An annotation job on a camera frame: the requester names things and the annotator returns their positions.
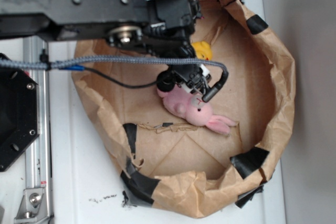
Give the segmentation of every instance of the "brown paper bag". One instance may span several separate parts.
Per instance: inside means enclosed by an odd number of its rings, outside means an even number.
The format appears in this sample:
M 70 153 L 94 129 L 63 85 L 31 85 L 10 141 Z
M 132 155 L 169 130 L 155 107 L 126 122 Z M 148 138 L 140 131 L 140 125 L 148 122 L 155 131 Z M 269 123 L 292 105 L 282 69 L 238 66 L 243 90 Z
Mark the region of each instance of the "brown paper bag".
M 156 87 L 130 90 L 89 72 L 73 80 L 88 117 L 127 186 L 155 208 L 200 218 L 270 180 L 292 132 L 295 63 L 267 24 L 240 0 L 200 0 L 192 41 L 212 45 L 229 79 L 210 102 L 239 122 L 230 136 L 189 125 L 163 107 Z M 81 41 L 76 57 L 134 55 L 102 40 Z M 167 66 L 92 63 L 127 84 L 145 84 Z M 221 71 L 209 67 L 213 82 Z

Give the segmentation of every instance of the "yellow rubber duck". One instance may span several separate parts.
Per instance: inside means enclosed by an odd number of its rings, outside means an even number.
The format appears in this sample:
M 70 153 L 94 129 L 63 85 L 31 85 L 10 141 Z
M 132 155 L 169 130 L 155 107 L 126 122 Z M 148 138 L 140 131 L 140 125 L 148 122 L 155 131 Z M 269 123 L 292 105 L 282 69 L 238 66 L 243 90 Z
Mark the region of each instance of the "yellow rubber duck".
M 191 44 L 195 49 L 196 56 L 201 60 L 211 60 L 212 51 L 210 44 L 206 41 L 198 41 Z

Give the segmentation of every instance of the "metal bracket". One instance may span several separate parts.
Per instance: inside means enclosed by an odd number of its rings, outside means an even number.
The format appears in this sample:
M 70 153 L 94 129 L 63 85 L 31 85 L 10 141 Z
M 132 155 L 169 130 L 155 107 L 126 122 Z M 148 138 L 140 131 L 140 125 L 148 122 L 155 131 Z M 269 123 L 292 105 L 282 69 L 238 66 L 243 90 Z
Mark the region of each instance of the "metal bracket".
M 14 223 L 37 223 L 49 219 L 44 188 L 25 189 Z
M 39 55 L 48 45 L 37 37 L 23 40 L 23 58 L 38 62 Z M 29 71 L 39 84 L 37 110 L 39 137 L 26 150 L 26 189 L 14 223 L 51 223 L 54 214 L 51 176 L 49 75 L 45 71 Z

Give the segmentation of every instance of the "black metal plate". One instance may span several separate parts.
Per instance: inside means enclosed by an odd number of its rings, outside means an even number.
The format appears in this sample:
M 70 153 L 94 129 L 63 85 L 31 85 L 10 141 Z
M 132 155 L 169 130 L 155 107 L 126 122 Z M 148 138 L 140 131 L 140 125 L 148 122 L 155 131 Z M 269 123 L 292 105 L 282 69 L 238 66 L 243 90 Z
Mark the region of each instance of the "black metal plate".
M 20 69 L 0 69 L 0 172 L 38 136 L 38 85 Z

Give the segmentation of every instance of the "bunny ear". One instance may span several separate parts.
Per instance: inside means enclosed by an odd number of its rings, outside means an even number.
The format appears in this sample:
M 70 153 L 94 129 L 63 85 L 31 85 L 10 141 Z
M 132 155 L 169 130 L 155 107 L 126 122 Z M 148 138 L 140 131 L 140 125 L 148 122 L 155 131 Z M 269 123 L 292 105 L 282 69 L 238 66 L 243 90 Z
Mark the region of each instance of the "bunny ear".
M 213 120 L 218 120 L 218 121 L 222 121 L 223 123 L 225 123 L 226 125 L 230 126 L 230 127 L 235 127 L 237 126 L 237 123 L 233 120 L 231 120 L 230 118 L 227 118 L 226 116 L 223 115 L 213 115 L 211 117 L 211 119 Z
M 159 95 L 159 97 L 161 97 L 161 98 L 165 98 L 168 94 L 169 94 L 169 92 L 163 92 L 163 91 L 161 91 L 160 89 L 156 89 L 157 90 L 157 94 Z
M 221 120 L 213 119 L 213 116 L 210 118 L 210 120 L 207 122 L 205 126 L 209 128 L 210 130 L 220 133 L 220 134 L 228 135 L 230 133 L 229 126 L 227 126 Z

